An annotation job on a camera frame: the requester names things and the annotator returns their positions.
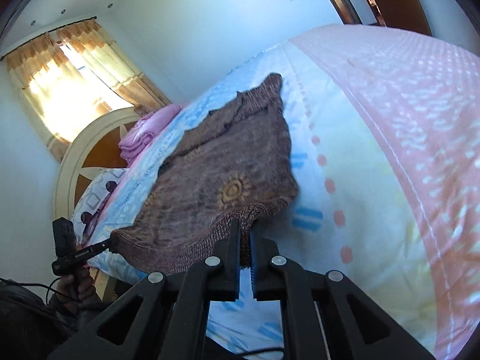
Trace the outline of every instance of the black cable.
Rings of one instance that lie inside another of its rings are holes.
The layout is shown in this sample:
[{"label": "black cable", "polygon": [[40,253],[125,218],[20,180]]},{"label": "black cable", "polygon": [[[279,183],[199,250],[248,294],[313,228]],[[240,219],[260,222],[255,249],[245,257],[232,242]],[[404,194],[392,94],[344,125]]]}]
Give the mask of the black cable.
[{"label": "black cable", "polygon": [[267,353],[267,352],[282,352],[283,355],[285,356],[285,349],[283,349],[282,347],[272,347],[272,348],[250,350],[248,352],[235,353],[235,356],[244,357],[244,356],[258,355],[260,353]]},{"label": "black cable", "polygon": [[73,300],[74,302],[80,303],[80,300],[74,299],[72,297],[69,297],[68,295],[65,295],[61,292],[58,292],[57,290],[54,290],[53,288],[50,288],[49,286],[46,286],[45,284],[40,284],[40,283],[15,283],[15,281],[2,279],[1,277],[0,277],[0,281],[11,284],[12,286],[18,286],[18,287],[42,287],[42,288],[46,288],[47,290],[50,289],[50,291],[55,292],[57,295],[62,295],[63,297],[66,297],[68,299]]},{"label": "black cable", "polygon": [[46,295],[45,295],[45,304],[49,304],[49,293],[50,293],[50,290],[53,291],[53,288],[52,288],[52,285],[54,285],[57,281],[59,281],[62,277],[57,277],[54,281],[52,281],[49,285],[49,289],[46,290]]}]

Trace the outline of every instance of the brown knitted cloth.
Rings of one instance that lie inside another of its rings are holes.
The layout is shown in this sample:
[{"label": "brown knitted cloth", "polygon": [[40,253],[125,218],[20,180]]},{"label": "brown knitted cloth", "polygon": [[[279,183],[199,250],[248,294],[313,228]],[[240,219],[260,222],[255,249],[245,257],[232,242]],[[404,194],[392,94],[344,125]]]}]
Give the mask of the brown knitted cloth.
[{"label": "brown knitted cloth", "polygon": [[298,187],[282,115],[282,77],[270,74],[185,132],[133,226],[114,230],[116,252],[135,268],[173,274],[211,255],[241,224],[241,264],[249,264],[249,229],[287,207]]}]

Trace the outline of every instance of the wooden bed frame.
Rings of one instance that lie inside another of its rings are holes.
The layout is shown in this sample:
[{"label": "wooden bed frame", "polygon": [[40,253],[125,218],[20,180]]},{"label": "wooden bed frame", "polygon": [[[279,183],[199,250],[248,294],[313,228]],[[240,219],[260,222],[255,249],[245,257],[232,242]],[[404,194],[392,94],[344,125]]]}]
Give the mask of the wooden bed frame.
[{"label": "wooden bed frame", "polygon": [[[118,144],[138,119],[140,115],[133,107],[112,111],[90,123],[75,138],[60,164],[52,220],[71,218],[78,200],[100,170],[127,167]],[[94,268],[90,275],[100,299],[113,300],[116,279]]]}]

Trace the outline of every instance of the bed sheet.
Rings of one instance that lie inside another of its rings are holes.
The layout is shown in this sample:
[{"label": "bed sheet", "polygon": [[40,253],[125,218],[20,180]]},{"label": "bed sheet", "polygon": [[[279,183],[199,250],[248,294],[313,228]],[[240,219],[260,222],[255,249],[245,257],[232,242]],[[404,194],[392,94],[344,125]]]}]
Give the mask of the bed sheet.
[{"label": "bed sheet", "polygon": [[[464,67],[453,72],[457,60]],[[306,269],[343,271],[436,358],[453,359],[480,317],[480,134],[462,129],[480,127],[479,68],[480,59],[453,45],[363,26],[316,28],[266,50],[151,143],[115,190],[91,242],[133,223],[184,131],[277,72],[300,193],[263,221],[264,235]],[[108,252],[89,263],[130,283],[145,277]],[[233,352],[282,342],[278,303],[253,300],[248,275],[242,270],[239,300],[210,306],[207,334]]]}]

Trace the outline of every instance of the window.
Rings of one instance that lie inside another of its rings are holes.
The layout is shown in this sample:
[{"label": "window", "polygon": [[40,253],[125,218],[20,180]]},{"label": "window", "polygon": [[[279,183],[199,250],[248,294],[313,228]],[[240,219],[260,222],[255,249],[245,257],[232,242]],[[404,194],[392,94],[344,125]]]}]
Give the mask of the window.
[{"label": "window", "polygon": [[132,104],[123,100],[119,95],[112,91],[101,79],[99,79],[93,71],[91,71],[87,66],[85,66],[85,61],[83,58],[78,55],[75,50],[70,49],[67,45],[61,44],[60,49],[70,60],[70,62],[75,66],[80,74],[83,76],[85,81],[93,88],[99,96],[102,97],[102,100],[108,104],[111,111],[133,107]]}]

